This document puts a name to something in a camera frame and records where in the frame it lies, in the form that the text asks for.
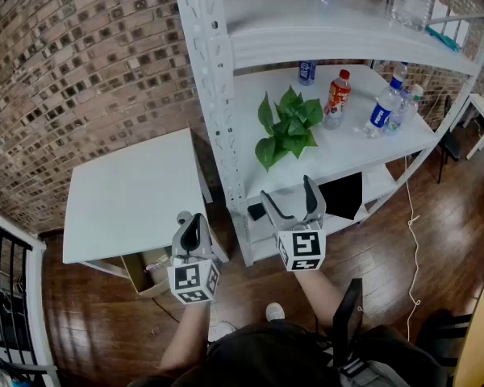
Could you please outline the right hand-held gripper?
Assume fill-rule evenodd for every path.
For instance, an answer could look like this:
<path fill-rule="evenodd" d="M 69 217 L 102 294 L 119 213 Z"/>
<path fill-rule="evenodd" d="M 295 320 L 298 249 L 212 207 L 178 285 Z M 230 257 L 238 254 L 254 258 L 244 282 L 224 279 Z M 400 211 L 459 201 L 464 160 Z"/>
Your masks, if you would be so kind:
<path fill-rule="evenodd" d="M 307 213 L 303 222 L 297 223 L 293 215 L 284 215 L 274 200 L 264 190 L 261 204 L 275 228 L 278 254 L 287 271 L 317 270 L 326 256 L 327 234 L 323 229 L 326 202 L 317 184 L 303 176 Z"/>

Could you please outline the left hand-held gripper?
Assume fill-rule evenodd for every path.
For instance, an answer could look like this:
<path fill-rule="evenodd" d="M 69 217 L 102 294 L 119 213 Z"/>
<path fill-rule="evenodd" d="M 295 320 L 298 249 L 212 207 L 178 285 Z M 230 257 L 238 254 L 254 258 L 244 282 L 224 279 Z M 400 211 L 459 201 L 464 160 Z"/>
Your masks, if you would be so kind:
<path fill-rule="evenodd" d="M 203 214 L 180 214 L 173 236 L 170 291 L 183 305 L 211 302 L 215 298 L 220 273 L 212 255 L 209 225 Z"/>

